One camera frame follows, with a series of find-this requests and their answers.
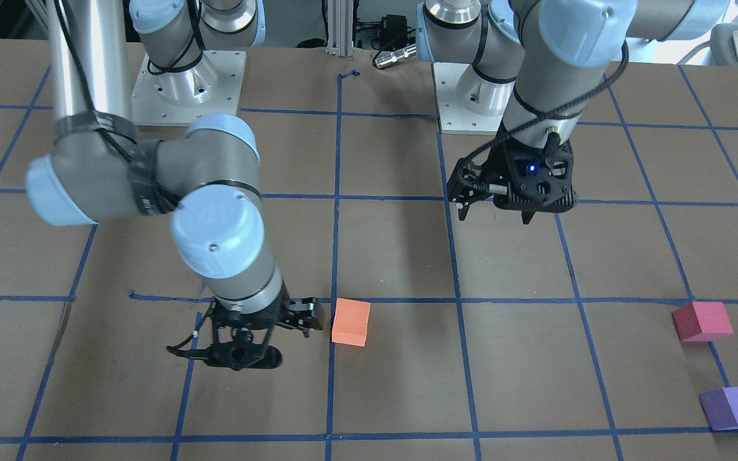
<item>orange block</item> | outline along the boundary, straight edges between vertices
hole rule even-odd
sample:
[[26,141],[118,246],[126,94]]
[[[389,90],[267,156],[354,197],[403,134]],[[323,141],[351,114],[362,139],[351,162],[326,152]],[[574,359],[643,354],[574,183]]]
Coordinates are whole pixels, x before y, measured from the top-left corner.
[[366,345],[366,328],[369,327],[370,303],[338,298],[334,306],[332,342]]

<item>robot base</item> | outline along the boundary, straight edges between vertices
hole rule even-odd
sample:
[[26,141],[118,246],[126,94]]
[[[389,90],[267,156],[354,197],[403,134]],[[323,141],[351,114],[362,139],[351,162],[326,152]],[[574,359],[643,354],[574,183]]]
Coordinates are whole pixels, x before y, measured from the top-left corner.
[[457,97],[457,82],[469,64],[436,62],[434,69],[434,93],[440,114],[440,131],[448,134],[496,134],[503,120],[503,113],[484,116],[468,110]]
[[141,61],[141,70],[135,81],[131,105],[133,122],[147,126],[187,126],[195,119],[208,113],[238,114],[238,99],[241,96],[244,65],[247,53],[243,51],[205,51],[216,68],[222,82],[196,106],[176,106],[158,95],[158,76],[147,72],[147,55]]

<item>light blue joint cap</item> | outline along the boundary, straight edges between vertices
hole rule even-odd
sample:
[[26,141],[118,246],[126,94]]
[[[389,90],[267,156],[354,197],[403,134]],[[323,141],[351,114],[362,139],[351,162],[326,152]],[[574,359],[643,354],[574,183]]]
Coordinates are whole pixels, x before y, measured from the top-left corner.
[[543,0],[539,34],[567,64],[597,67],[623,46],[635,12],[636,0]]
[[185,0],[131,0],[129,16],[138,34],[152,34],[170,24],[184,8]]
[[245,271],[264,245],[258,207],[240,190],[223,184],[200,187],[182,198],[170,230],[181,259],[211,279]]
[[727,11],[727,0],[695,0],[666,40],[693,40],[708,32]]
[[205,114],[195,122],[190,124],[187,128],[187,137],[193,131],[198,129],[216,129],[216,131],[223,131],[226,134],[231,134],[247,143],[250,149],[255,152],[255,158],[258,159],[258,165],[261,165],[261,156],[258,155],[258,146],[255,146],[255,134],[252,133],[252,128],[247,125],[246,122],[230,113],[209,113]]
[[509,6],[509,0],[491,0],[489,16],[503,35],[509,37],[515,44],[520,43],[518,32],[514,28],[514,12]]
[[27,184],[27,198],[33,205],[33,210],[47,224],[97,224],[82,212],[70,195],[67,195],[67,190],[53,170],[50,155],[37,158],[30,163],[24,183]]
[[418,44],[418,58],[434,62],[434,56],[431,55],[431,47],[429,46],[429,35],[425,28],[425,8],[423,3],[418,3],[418,30],[415,31],[415,43]]
[[258,8],[258,30],[255,31],[255,39],[252,41],[252,46],[263,44],[264,38],[267,37],[267,18],[264,15],[263,0],[258,0],[256,5]]

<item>cube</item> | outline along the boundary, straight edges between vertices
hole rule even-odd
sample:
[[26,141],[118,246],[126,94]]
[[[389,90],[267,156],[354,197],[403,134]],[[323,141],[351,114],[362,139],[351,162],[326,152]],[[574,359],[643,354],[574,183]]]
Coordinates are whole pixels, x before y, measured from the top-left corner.
[[715,341],[733,334],[723,303],[693,301],[671,315],[680,341]]
[[366,330],[369,327],[369,308],[372,305],[362,301],[338,298],[334,307],[332,322],[332,342],[366,345]]
[[700,394],[702,409],[714,431],[738,429],[738,387],[724,387]]

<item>grid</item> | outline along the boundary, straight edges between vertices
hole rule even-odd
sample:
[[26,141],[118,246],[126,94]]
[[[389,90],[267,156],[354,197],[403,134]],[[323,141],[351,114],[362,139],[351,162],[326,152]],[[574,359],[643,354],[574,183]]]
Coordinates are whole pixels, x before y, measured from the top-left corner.
[[[685,287],[687,296],[685,298],[635,298],[635,297],[585,297],[580,295],[580,288],[577,282],[577,276],[575,273],[574,262],[572,262],[571,254],[568,246],[568,239],[566,239],[566,233],[563,227],[563,222],[559,216],[554,216],[557,233],[559,233],[560,243],[562,245],[563,253],[565,255],[566,265],[568,266],[568,272],[570,275],[570,283],[572,291],[574,292],[573,297],[567,298],[471,298],[464,297],[461,291],[461,283],[459,276],[459,268],[457,267],[457,250],[455,248],[454,240],[454,226],[451,216],[451,208],[448,201],[445,200],[447,195],[445,190],[445,180],[447,175],[447,165],[445,161],[445,155],[443,154],[443,135],[439,132],[436,133],[436,142],[438,146],[438,152],[436,155],[439,156],[440,174],[443,181],[443,196],[432,196],[432,195],[341,195],[340,193],[340,173],[341,173],[341,143],[342,143],[342,122],[343,117],[375,117],[375,118],[395,118],[395,119],[406,119],[406,118],[425,118],[434,119],[434,116],[428,114],[381,114],[381,113],[356,113],[356,111],[343,111],[343,81],[348,78],[360,78],[360,72],[352,70],[351,72],[338,74],[334,82],[336,82],[337,91],[337,110],[336,111],[302,111],[302,110],[284,110],[284,109],[263,109],[263,108],[243,108],[242,111],[251,111],[251,113],[282,113],[282,114],[299,114],[299,115],[326,115],[336,117],[336,141],[334,141],[334,193],[333,195],[304,195],[303,193],[265,193],[265,198],[306,198],[306,199],[329,199],[334,202],[334,227],[332,229],[332,263],[331,263],[331,292],[330,297],[323,298],[323,303],[332,303],[338,297],[338,261],[339,261],[339,218],[340,218],[340,204],[341,200],[400,200],[400,201],[440,201],[443,202],[445,207],[445,220],[448,231],[448,251],[451,260],[452,278],[454,281],[454,297],[431,297],[431,298],[361,298],[356,297],[358,300],[369,301],[372,303],[450,303],[456,306],[457,311],[457,329],[459,329],[460,344],[463,356],[463,371],[464,380],[466,383],[466,397],[468,398],[469,415],[471,417],[471,431],[469,432],[395,432],[395,433],[354,433],[354,434],[337,434],[334,432],[333,420],[334,420],[334,392],[336,392],[336,347],[334,344],[329,344],[329,359],[328,359],[328,379],[327,379],[327,399],[326,399],[326,418],[325,418],[325,433],[323,434],[255,434],[255,435],[183,435],[185,414],[188,411],[188,399],[190,399],[190,385],[193,376],[193,362],[187,365],[187,370],[184,376],[184,386],[181,395],[181,404],[179,405],[179,414],[176,423],[176,429],[173,435],[167,435],[166,437],[118,437],[118,435],[105,435],[99,437],[94,435],[93,437],[36,437],[32,434],[33,424],[35,424],[36,417],[38,415],[39,408],[42,404],[44,391],[47,387],[47,381],[50,379],[53,362],[55,359],[56,350],[50,353],[47,358],[47,364],[44,369],[41,384],[39,385],[35,402],[33,403],[32,411],[30,412],[29,419],[24,427],[24,435],[22,437],[0,437],[0,444],[14,444],[18,446],[19,450],[17,453],[17,459],[23,459],[24,453],[30,444],[74,444],[74,443],[153,443],[153,444],[170,444],[172,451],[170,452],[171,459],[177,459],[179,454],[179,448],[182,444],[193,444],[202,442],[322,442],[325,444],[325,460],[329,461],[332,458],[332,444],[333,441],[390,441],[390,440],[427,440],[427,439],[468,439],[473,442],[475,459],[483,459],[483,454],[480,448],[480,440],[483,439],[508,439],[508,438],[537,438],[537,437],[611,437],[613,446],[616,452],[617,459],[622,461],[623,447],[621,447],[620,437],[621,435],[667,435],[667,434],[701,434],[710,433],[709,427],[706,426],[675,426],[675,427],[643,427],[643,428],[618,428],[614,422],[613,411],[609,400],[609,393],[607,393],[606,384],[603,379],[603,373],[600,367],[600,358],[598,358],[597,348],[595,347],[594,338],[591,332],[591,324],[589,324],[589,318],[586,314],[586,304],[589,303],[659,303],[659,304],[671,304],[680,305],[688,300],[702,300],[702,298],[694,297],[689,285],[688,276],[685,274],[685,268],[683,268],[682,260],[680,259],[679,251],[677,251],[677,245],[674,242],[671,230],[668,227],[665,215],[662,212],[662,206],[673,206],[673,207],[738,207],[738,202],[676,202],[676,201],[659,201],[654,193],[653,186],[650,178],[646,173],[644,163],[641,155],[639,155],[638,149],[636,148],[635,141],[632,137],[632,132],[629,128],[633,127],[647,127],[647,128],[664,128],[664,129],[703,129],[703,131],[710,131],[714,135],[714,139],[721,149],[730,170],[735,175],[738,183],[738,171],[735,168],[733,161],[730,159],[730,155],[725,149],[723,141],[721,141],[718,131],[738,131],[736,126],[715,126],[703,107],[697,93],[694,91],[691,81],[685,71],[680,68],[680,75],[685,81],[685,85],[688,87],[691,95],[700,109],[703,117],[705,117],[706,126],[700,125],[654,125],[654,124],[632,124],[627,123],[623,111],[621,111],[617,97],[613,93],[613,90],[609,89],[613,106],[615,107],[619,120],[619,123],[614,122],[582,122],[582,125],[606,125],[606,126],[618,126],[623,128],[630,148],[634,154],[636,163],[639,166],[639,171],[643,176],[645,186],[647,187],[648,193],[650,194],[650,200],[602,200],[602,199],[585,199],[583,204],[598,204],[604,206],[610,206],[613,204],[625,204],[625,205],[641,205],[653,207],[659,217],[659,221],[662,225],[662,230],[668,240],[668,245],[673,252],[674,260],[676,261],[677,268],[679,270],[680,277],[682,278],[682,284]],[[0,174],[3,168],[8,162],[12,150],[20,138],[21,133],[24,130],[24,126],[28,122],[30,115],[34,111],[50,110],[50,107],[37,105],[39,94],[43,90],[44,85],[47,82],[49,76],[49,69],[44,73],[41,82],[36,88],[33,98],[29,105],[18,106],[18,105],[0,105],[0,109],[8,110],[24,110],[24,116],[21,119],[20,125],[17,131],[12,136],[12,140],[3,155],[2,161],[0,161]],[[24,193],[22,189],[2,188],[0,193]],[[67,303],[73,301],[76,298],[77,287],[82,276],[82,272],[85,269],[85,264],[90,254],[90,249],[96,236],[98,225],[93,225],[90,229],[90,233],[85,242],[84,251],[80,257],[79,265],[74,276],[70,292],[65,296],[44,296],[44,295],[0,295],[0,301],[12,300],[12,301],[35,301],[35,302],[64,302],[65,308]],[[181,301],[185,303],[196,303],[196,302],[207,302],[208,298],[181,298],[181,297],[169,297],[154,294],[143,294],[130,292],[129,297],[134,300],[143,301]],[[738,298],[731,298],[730,300],[723,300],[725,303],[736,305],[738,304]],[[580,313],[580,320],[582,320],[582,327],[586,335],[586,341],[588,343],[589,352],[591,353],[591,361],[594,365],[594,373],[596,374],[598,386],[600,386],[600,396],[603,400],[604,411],[606,413],[607,422],[609,423],[608,429],[594,429],[594,430],[548,430],[548,431],[481,431],[477,423],[477,408],[475,408],[475,392],[472,385],[472,370],[469,361],[468,345],[466,344],[466,327],[463,314],[463,305],[472,303],[510,303],[510,304],[532,304],[532,303],[559,303],[559,304],[576,304]],[[334,304],[331,307],[332,318],[334,317]],[[723,362],[720,359],[718,351],[714,344],[709,344],[710,351],[714,357],[717,365],[719,374],[725,385],[730,385],[728,380]]]

